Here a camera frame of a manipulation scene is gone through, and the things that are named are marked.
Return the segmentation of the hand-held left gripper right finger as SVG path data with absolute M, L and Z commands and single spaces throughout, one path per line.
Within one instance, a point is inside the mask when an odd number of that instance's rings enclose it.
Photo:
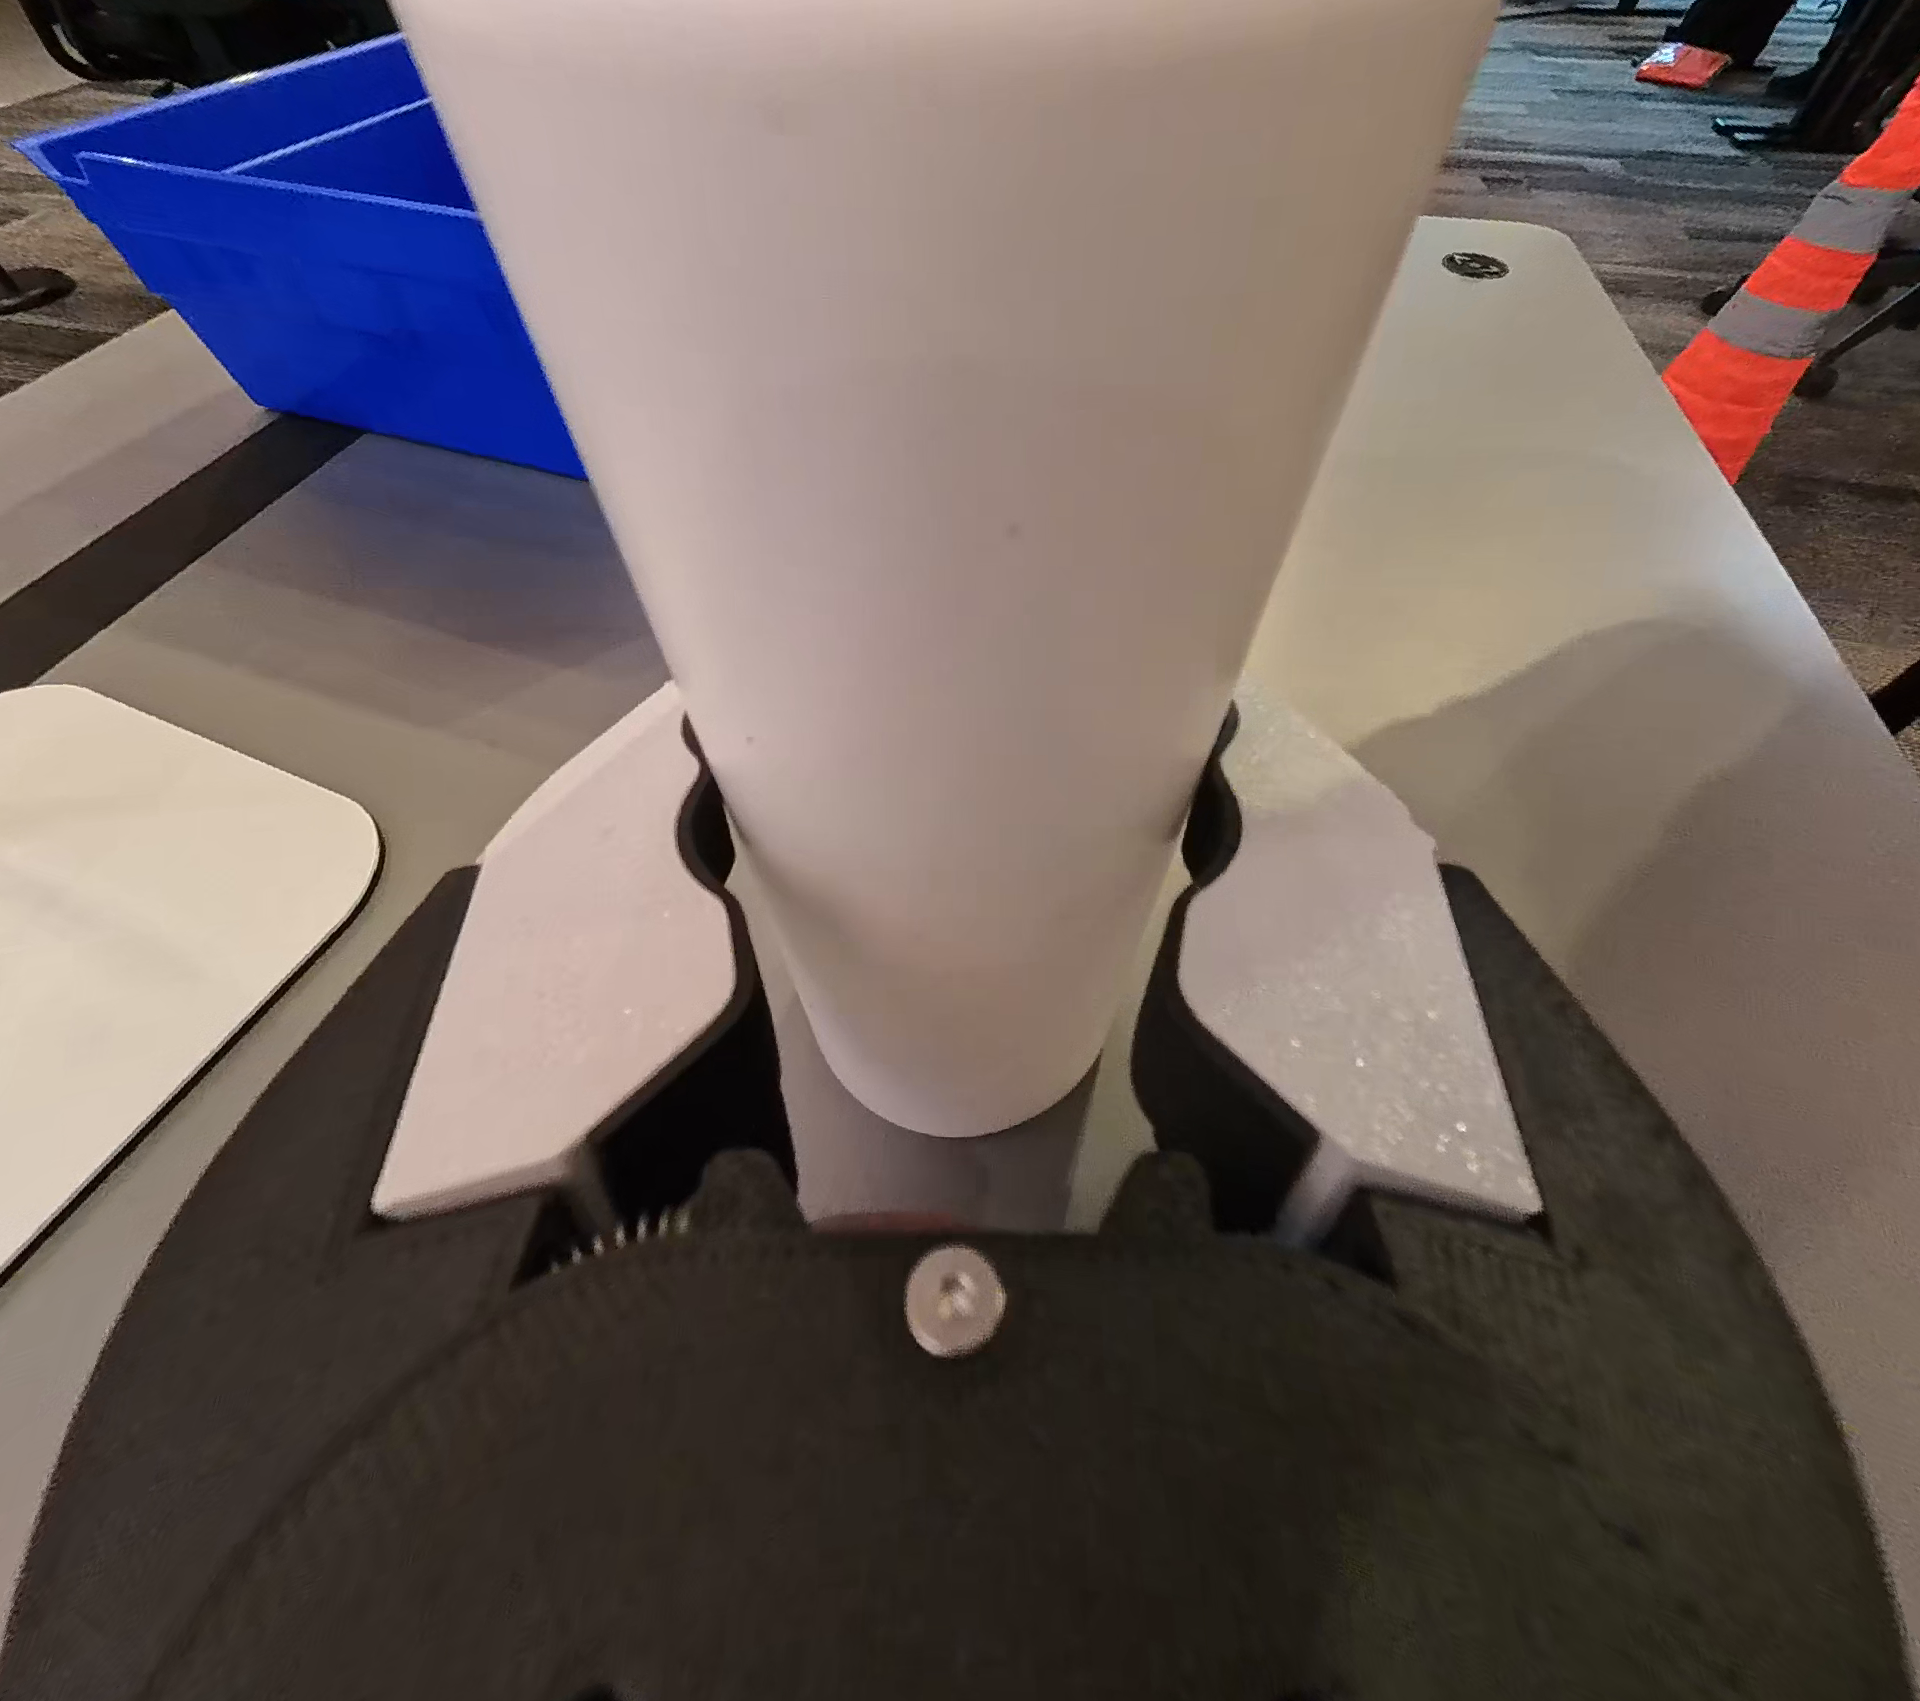
M 1536 1227 L 1437 847 L 1258 675 L 1202 766 L 1128 1089 L 1219 1236 L 1320 1245 L 1359 1195 Z

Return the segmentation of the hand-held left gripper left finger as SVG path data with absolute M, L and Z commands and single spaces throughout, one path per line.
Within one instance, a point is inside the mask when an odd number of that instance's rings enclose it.
M 370 1212 L 544 1195 L 635 1236 L 720 1150 L 797 1186 L 732 823 L 663 682 L 478 860 Z

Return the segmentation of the white plastic bottle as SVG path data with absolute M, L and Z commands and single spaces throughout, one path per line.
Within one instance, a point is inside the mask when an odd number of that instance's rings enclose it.
M 1502 0 L 387 0 L 832 1071 L 1100 1056 Z

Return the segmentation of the large blue plastic bin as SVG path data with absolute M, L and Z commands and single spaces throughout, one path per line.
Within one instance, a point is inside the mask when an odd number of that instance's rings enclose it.
M 584 479 L 399 34 L 14 152 L 256 409 Z

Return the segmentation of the white rounded mat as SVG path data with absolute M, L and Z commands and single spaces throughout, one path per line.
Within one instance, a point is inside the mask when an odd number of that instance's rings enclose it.
M 366 805 L 100 693 L 0 694 L 0 1270 L 355 920 Z

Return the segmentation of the orange traffic cone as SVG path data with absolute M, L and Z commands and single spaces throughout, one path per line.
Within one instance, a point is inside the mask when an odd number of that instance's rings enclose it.
M 1770 441 L 1920 182 L 1920 90 L 1670 359 L 1663 385 L 1725 483 Z

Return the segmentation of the black office chair base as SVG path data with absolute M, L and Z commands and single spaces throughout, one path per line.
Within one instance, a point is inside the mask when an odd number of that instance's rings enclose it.
M 1699 312 L 1772 381 L 1795 371 L 1786 398 L 1828 398 L 1864 341 L 1913 328 L 1913 247 L 1888 239 L 1895 222 L 1900 193 L 1842 188 L 1770 260 L 1706 294 Z

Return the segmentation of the black table leg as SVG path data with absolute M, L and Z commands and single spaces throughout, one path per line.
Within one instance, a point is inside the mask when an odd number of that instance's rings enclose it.
M 1920 0 L 1845 0 L 1807 72 L 1770 79 L 1786 121 L 1713 121 L 1743 152 L 1864 152 L 1920 70 Z

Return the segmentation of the black mesh office chair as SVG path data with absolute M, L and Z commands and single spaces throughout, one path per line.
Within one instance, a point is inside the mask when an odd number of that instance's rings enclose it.
M 202 90 L 391 36 L 387 0 L 14 0 L 83 86 Z

